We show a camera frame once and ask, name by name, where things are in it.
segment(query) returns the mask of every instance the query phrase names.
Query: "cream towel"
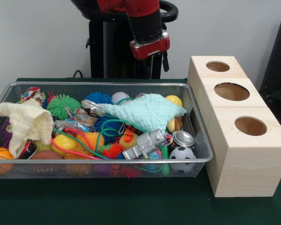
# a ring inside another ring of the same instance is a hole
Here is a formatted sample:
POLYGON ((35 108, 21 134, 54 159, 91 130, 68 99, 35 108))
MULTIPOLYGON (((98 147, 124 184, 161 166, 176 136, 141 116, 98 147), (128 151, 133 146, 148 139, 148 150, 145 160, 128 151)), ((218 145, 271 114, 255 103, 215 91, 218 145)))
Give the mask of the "cream towel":
POLYGON ((24 140, 41 140, 45 145, 51 144, 51 113, 43 109, 36 100, 30 99, 22 104, 0 103, 0 116, 9 117, 13 127, 13 137, 8 149, 14 158, 24 140))

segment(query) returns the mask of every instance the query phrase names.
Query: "round hole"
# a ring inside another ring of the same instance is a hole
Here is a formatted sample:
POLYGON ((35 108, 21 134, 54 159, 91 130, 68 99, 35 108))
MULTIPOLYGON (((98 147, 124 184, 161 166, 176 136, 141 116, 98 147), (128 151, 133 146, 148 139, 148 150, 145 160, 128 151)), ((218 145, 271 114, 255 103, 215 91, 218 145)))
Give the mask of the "round hole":
POLYGON ((246 100, 250 93, 249 91, 236 83, 220 83, 214 87, 217 95, 231 101, 246 100))
POLYGON ((230 70, 230 66, 224 62, 209 62, 207 68, 215 72, 226 72, 230 70))
POLYGON ((241 132, 251 136, 261 136, 267 131, 266 125, 253 117, 240 117, 236 119, 235 126, 241 132))

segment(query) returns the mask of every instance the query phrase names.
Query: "wire mesh basket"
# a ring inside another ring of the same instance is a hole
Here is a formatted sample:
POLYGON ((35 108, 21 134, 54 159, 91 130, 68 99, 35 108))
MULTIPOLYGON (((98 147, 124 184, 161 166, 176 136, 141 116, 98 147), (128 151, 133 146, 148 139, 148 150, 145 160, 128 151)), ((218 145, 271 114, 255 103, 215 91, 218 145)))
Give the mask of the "wire mesh basket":
MULTIPOLYGON (((214 154, 191 88, 183 83, 95 83, 95 82, 15 82, 0 96, 1 102, 16 103, 30 87, 39 87, 44 93, 66 94, 82 101, 89 93, 100 91, 109 95, 118 91, 135 98, 140 93, 162 96, 176 95, 182 99, 187 113, 183 130, 195 139, 193 153, 196 159, 134 159, 134 160, 0 160, 0 168, 8 168, 0 179, 46 178, 116 178, 116 177, 196 177, 214 154)), ((6 118, 0 117, 0 128, 6 118)), ((0 134, 0 146, 3 140, 0 134)))

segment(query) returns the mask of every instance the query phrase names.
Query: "light blue cloth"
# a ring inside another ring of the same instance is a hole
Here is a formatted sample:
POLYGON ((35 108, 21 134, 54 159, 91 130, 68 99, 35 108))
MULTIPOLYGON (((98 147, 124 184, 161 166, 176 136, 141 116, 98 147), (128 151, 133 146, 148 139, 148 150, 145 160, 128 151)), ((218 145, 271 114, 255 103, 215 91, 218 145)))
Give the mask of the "light blue cloth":
POLYGON ((157 94, 147 94, 122 105, 98 104, 107 114, 139 125, 146 131, 161 129, 174 117, 181 117, 186 110, 157 94))

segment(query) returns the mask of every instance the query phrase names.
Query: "black and white ball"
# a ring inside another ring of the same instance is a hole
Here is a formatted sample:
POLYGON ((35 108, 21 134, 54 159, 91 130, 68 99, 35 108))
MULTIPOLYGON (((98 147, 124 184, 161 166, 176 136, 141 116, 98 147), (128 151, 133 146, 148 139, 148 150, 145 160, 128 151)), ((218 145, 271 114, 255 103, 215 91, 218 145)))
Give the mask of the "black and white ball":
MULTIPOLYGON (((192 150, 188 147, 177 147, 170 154, 170 159, 194 159, 196 158, 192 150)), ((190 173, 195 163, 172 163, 170 167, 178 173, 190 173)))

